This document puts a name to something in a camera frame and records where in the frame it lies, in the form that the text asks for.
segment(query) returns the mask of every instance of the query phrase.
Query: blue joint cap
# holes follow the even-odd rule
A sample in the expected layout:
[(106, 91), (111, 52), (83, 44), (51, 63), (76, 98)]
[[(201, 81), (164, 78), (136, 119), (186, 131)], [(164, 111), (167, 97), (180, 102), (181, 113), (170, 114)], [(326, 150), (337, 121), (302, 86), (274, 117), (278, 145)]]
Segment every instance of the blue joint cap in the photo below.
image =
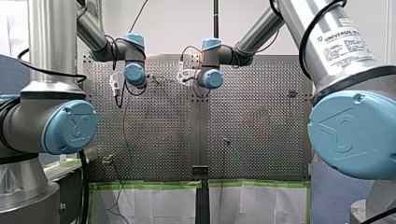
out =
[(396, 179), (396, 101), (369, 91), (339, 91), (312, 110), (308, 134), (333, 169), (360, 179)]
[(145, 37), (140, 34), (129, 33), (125, 35), (125, 39), (142, 48), (145, 47)]
[(41, 144), (49, 154), (77, 153), (91, 142), (96, 127), (93, 106), (83, 100), (70, 101), (51, 115), (44, 127)]
[(221, 46), (221, 40), (217, 38), (208, 38), (202, 44), (202, 50), (209, 50)]
[(202, 76), (202, 84), (205, 88), (218, 89), (223, 83), (223, 74), (217, 69), (211, 69)]
[(128, 63), (125, 66), (124, 76), (129, 84), (136, 87), (141, 87), (146, 82), (145, 69), (138, 63)]

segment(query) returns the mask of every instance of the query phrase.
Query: metal post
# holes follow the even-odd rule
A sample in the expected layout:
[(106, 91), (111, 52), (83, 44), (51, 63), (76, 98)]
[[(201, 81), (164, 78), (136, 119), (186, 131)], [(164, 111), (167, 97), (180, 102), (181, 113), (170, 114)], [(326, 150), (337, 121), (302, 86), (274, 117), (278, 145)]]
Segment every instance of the metal post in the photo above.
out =
[[(76, 5), (73, 0), (29, 1), (30, 62), (35, 67), (66, 74), (76, 73)], [(72, 77), (31, 73), (31, 83), (22, 92), (78, 93)]]
[(215, 38), (219, 38), (219, 0), (213, 0), (214, 2), (214, 12), (213, 12), (213, 28)]
[(285, 22), (269, 7), (236, 46), (242, 51), (257, 51), (284, 24)]

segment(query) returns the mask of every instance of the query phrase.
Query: perforated metal panel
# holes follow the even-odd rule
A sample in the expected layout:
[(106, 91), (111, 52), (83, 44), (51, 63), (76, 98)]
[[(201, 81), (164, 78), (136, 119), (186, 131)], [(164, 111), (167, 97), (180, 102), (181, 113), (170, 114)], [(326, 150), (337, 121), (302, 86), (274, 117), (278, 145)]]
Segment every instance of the perforated metal panel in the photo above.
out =
[(209, 178), (304, 180), (311, 84), (295, 56), (259, 56), (211, 93)]
[[(192, 179), (193, 165), (208, 165), (209, 178), (307, 177), (312, 90), (296, 56), (258, 56), (239, 69), (222, 66), (224, 86), (208, 101), (176, 83), (177, 55), (150, 57), (147, 92), (128, 95), (123, 109), (116, 107), (108, 84), (112, 64), (89, 61), (84, 71), (91, 87), (85, 90), (92, 92), (99, 116), (93, 181)], [(117, 70), (123, 66), (118, 63)], [(122, 131), (126, 106), (130, 150)], [(102, 164), (108, 155), (115, 165)]]
[[(91, 63), (86, 70), (92, 73), (92, 103), (99, 117), (92, 180), (191, 178), (190, 90), (175, 82), (177, 57), (148, 58), (147, 91), (138, 97), (127, 94), (123, 109), (116, 107), (108, 84), (111, 67)], [(123, 67), (118, 63), (117, 71)], [(113, 165), (102, 164), (108, 155), (114, 156)]]

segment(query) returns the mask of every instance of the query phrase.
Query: gray floor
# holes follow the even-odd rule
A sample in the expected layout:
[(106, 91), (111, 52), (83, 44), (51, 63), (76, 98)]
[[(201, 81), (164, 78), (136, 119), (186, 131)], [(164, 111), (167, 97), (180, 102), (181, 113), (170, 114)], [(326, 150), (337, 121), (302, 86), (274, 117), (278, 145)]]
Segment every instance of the gray floor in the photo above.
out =
[(374, 181), (354, 179), (315, 162), (311, 184), (311, 224), (345, 224), (350, 205), (365, 199)]

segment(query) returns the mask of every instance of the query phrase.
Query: industrial robot arm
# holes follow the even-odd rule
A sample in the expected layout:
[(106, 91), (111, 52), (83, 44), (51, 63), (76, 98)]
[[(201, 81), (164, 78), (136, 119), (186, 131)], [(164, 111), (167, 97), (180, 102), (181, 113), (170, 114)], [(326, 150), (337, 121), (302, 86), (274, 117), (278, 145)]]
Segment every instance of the industrial robot arm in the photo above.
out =
[(308, 132), (333, 169), (362, 179), (396, 178), (396, 67), (381, 65), (343, 7), (346, 0), (275, 1), (235, 45), (203, 44), (201, 87), (221, 86), (221, 64), (250, 65), (285, 23), (316, 92)]
[[(99, 62), (125, 61), (124, 79), (146, 88), (145, 45), (128, 34), (110, 43), (74, 0), (29, 0), (30, 83), (18, 96), (0, 95), (0, 220), (60, 223), (59, 186), (46, 178), (38, 153), (80, 153), (93, 139), (97, 117), (76, 73), (77, 35)], [(84, 180), (87, 170), (83, 171)], [(84, 202), (88, 200), (85, 187)], [(88, 215), (84, 203), (82, 222)]]
[(124, 78), (138, 89), (147, 85), (145, 76), (145, 40), (142, 35), (127, 34), (125, 38), (112, 39), (97, 27), (86, 8), (77, 6), (78, 37), (90, 48), (91, 56), (97, 62), (125, 61)]

